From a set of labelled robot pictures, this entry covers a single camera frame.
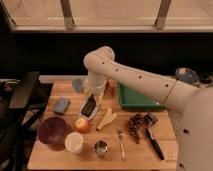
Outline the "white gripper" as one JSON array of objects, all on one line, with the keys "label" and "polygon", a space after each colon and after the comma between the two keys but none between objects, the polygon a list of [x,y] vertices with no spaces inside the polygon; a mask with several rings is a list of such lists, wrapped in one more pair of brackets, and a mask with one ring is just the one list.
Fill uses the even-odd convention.
[{"label": "white gripper", "polygon": [[85,81],[85,89],[83,91],[83,101],[80,106],[80,112],[91,96],[91,102],[93,104],[91,114],[89,116],[89,120],[92,120],[99,108],[101,106],[103,97],[104,97],[104,89],[106,84],[106,77],[102,74],[95,73],[93,71],[89,71]]}]

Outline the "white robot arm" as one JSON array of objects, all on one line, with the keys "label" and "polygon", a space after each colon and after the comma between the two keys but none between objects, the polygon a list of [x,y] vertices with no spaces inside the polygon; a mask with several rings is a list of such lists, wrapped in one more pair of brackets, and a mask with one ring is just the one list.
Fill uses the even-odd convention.
[{"label": "white robot arm", "polygon": [[135,69],[114,61],[103,46],[83,59],[86,89],[99,95],[107,78],[134,89],[182,116],[176,171],[213,171],[213,86],[196,87],[177,79]]}]

